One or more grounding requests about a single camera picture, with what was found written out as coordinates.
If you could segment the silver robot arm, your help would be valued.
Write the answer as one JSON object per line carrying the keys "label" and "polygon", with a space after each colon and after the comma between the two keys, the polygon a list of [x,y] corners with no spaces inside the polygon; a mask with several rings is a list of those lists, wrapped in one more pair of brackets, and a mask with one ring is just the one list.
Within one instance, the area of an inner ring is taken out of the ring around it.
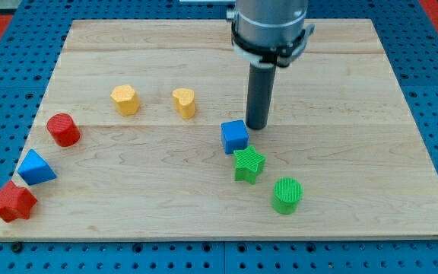
{"label": "silver robot arm", "polygon": [[236,0],[227,16],[233,50],[257,68],[287,68],[314,33],[307,8],[307,0]]}

